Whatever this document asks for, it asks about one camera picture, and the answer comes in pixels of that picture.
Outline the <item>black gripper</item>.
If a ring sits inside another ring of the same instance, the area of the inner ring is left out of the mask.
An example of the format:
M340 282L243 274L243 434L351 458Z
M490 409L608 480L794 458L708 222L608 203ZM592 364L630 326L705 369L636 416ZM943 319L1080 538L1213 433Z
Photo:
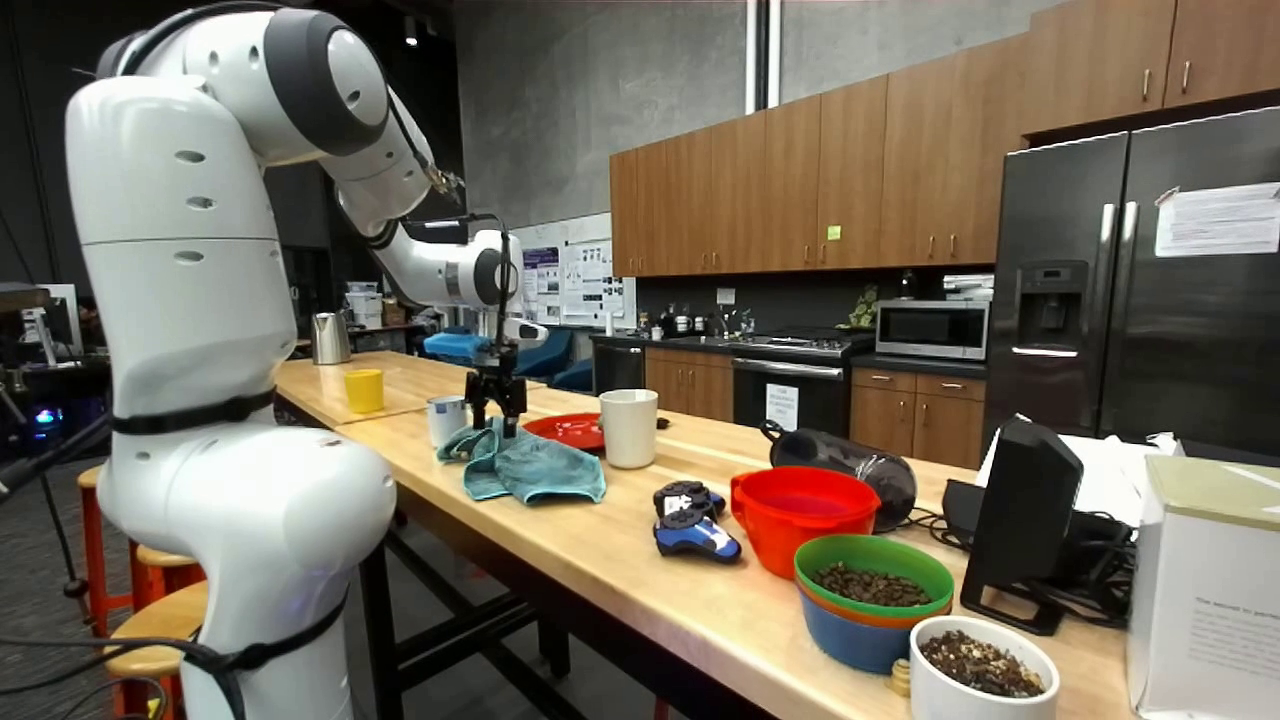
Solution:
M495 343L480 356L480 364L465 381L465 403L466 403L466 429L483 429L483 409L495 403L502 413L502 434L518 433L529 388L517 375L511 343Z

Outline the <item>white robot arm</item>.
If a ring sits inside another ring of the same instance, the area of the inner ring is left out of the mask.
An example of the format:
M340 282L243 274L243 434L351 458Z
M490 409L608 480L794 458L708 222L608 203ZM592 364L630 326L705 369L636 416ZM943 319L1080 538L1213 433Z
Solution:
M395 489L376 453L273 420L295 312L262 175L325 166L411 303L501 303L502 234L406 233L448 175L325 7L226 0L119 40L63 106L63 162L112 364L94 499L206 576L181 665L189 720L351 720L340 614Z

